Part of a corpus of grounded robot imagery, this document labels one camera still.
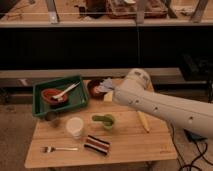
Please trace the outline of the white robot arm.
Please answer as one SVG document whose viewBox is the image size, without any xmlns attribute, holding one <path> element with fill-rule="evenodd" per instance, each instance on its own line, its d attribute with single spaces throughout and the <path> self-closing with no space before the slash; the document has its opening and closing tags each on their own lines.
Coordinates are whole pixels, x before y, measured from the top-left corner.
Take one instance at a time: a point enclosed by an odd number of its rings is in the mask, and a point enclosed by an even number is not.
<svg viewBox="0 0 213 171">
<path fill-rule="evenodd" d="M 150 83 L 145 70 L 131 69 L 115 87 L 113 100 L 213 139 L 213 104 L 148 91 Z"/>
</svg>

